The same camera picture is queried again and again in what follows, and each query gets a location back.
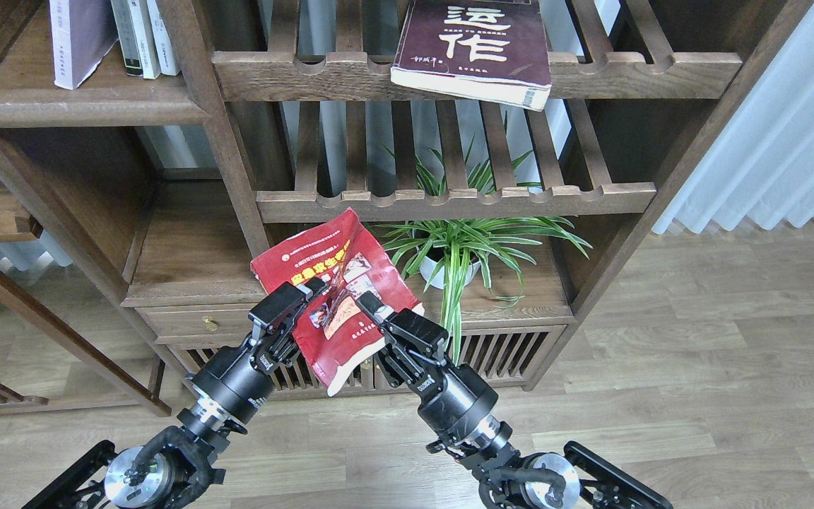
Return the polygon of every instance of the wooden drawer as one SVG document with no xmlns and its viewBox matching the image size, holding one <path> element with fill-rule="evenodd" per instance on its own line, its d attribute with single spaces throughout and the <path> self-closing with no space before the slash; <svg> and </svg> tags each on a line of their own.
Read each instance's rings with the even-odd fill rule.
<svg viewBox="0 0 814 509">
<path fill-rule="evenodd" d="M 239 344 L 253 328 L 247 318 L 251 309 L 251 303 L 239 303 L 149 307 L 136 311 L 153 328 L 161 344 L 178 344 L 179 341 Z"/>
</svg>

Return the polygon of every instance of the potted plant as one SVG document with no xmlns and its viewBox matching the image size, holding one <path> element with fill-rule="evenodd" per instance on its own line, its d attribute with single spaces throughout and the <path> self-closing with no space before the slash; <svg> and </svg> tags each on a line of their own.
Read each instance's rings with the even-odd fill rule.
<svg viewBox="0 0 814 509">
<path fill-rule="evenodd" d="M 442 154 L 433 148 L 430 151 L 442 162 Z M 529 157 L 531 152 L 514 159 L 514 170 Z M 416 161 L 417 181 L 427 194 L 439 196 L 447 190 L 444 178 L 436 177 L 423 162 Z M 492 173 L 491 160 L 473 165 L 469 171 L 469 186 L 480 193 L 495 192 L 495 178 Z M 518 186 L 538 187 L 538 182 L 518 183 Z M 452 338 L 453 361 L 458 362 L 461 355 L 461 297 L 464 287 L 469 284 L 473 275 L 481 273 L 483 285 L 492 290 L 491 261 L 507 265 L 517 274 L 517 280 L 523 288 L 523 269 L 519 260 L 535 264 L 536 260 L 517 245 L 540 245 L 542 241 L 531 236 L 551 236 L 561 238 L 573 244 L 582 254 L 588 257 L 586 248 L 591 245 L 565 228 L 573 228 L 571 222 L 563 217 L 510 217 L 500 219 L 427 219 L 405 221 L 393 225 L 382 225 L 389 230 L 384 234 L 382 247 L 394 252 L 391 261 L 398 264 L 406 257 L 401 272 L 404 278 L 423 273 L 426 287 L 435 286 L 442 289 L 442 326 Z M 495 299 L 510 307 L 523 297 L 495 296 Z"/>
</svg>

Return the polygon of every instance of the drawer knob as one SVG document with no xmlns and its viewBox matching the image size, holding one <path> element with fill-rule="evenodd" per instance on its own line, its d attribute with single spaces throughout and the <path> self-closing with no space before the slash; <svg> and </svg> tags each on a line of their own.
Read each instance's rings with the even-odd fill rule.
<svg viewBox="0 0 814 509">
<path fill-rule="evenodd" d="M 219 329 L 219 322 L 216 322 L 212 316 L 203 316 L 203 328 L 209 332 L 216 332 Z"/>
</svg>

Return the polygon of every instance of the book cover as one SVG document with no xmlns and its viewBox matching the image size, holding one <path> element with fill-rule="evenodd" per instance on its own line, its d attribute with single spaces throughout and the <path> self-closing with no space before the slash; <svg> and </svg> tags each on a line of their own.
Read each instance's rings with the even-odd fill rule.
<svg viewBox="0 0 814 509">
<path fill-rule="evenodd" d="M 159 58 L 159 68 L 163 74 L 177 76 L 181 72 L 175 58 L 175 49 L 172 48 L 171 39 L 168 38 L 168 31 L 165 29 L 165 22 L 162 21 L 162 14 L 159 13 L 159 6 L 155 0 L 146 0 L 149 7 L 149 21 L 153 24 L 153 40 L 155 41 L 155 54 Z"/>
<path fill-rule="evenodd" d="M 111 0 L 112 12 L 115 14 L 115 25 L 119 31 L 119 41 L 122 43 L 122 57 L 125 62 L 125 71 L 129 76 L 143 76 L 143 67 L 140 65 L 140 55 L 136 51 L 136 36 L 134 35 L 134 22 L 130 19 L 130 6 L 127 0 Z"/>
<path fill-rule="evenodd" d="M 117 41 L 109 0 L 49 0 L 55 86 L 74 90 Z"/>
<path fill-rule="evenodd" d="M 542 110 L 552 87 L 537 0 L 411 0 L 393 83 Z"/>
<path fill-rule="evenodd" d="M 161 74 L 159 58 L 155 55 L 155 40 L 153 39 L 153 25 L 149 20 L 149 8 L 146 0 L 127 0 L 130 9 L 130 20 L 134 26 L 136 39 L 136 52 L 143 68 L 143 77 L 155 80 Z"/>
<path fill-rule="evenodd" d="M 373 292 L 395 310 L 423 307 L 404 284 L 382 246 L 352 209 L 335 219 L 288 238 L 251 263 L 266 292 L 285 281 L 301 284 L 320 277 L 329 284 L 294 328 L 294 340 L 329 396 L 341 390 L 350 374 L 376 351 L 384 338 L 356 305 Z"/>
</svg>

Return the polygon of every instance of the white curtain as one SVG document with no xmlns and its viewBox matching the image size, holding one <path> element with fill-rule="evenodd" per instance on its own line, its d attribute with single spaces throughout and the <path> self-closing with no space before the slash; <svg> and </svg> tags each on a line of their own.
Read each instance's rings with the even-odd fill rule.
<svg viewBox="0 0 814 509">
<path fill-rule="evenodd" d="M 814 219 L 814 4 L 652 228 Z"/>
</svg>

